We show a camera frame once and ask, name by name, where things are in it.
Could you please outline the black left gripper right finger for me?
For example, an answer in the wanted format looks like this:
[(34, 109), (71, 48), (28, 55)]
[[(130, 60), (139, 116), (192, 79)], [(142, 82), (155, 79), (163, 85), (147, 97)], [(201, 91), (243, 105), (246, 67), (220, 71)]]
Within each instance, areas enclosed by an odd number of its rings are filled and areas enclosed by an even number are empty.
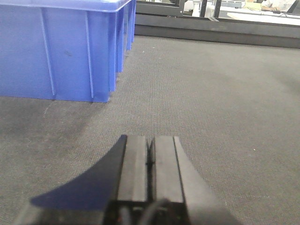
[(152, 141), (155, 200), (167, 198), (187, 225), (239, 225), (199, 175), (176, 136), (157, 135)]

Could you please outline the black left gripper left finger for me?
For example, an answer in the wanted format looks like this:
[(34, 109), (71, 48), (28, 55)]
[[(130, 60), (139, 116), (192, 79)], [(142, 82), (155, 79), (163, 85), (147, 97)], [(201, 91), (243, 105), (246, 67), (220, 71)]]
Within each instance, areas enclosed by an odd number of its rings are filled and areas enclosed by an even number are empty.
[(100, 210), (104, 211), (116, 198), (125, 153), (129, 142), (146, 149), (146, 137), (121, 135), (112, 148), (91, 168), (49, 192), (31, 198), (33, 206), (54, 210)]

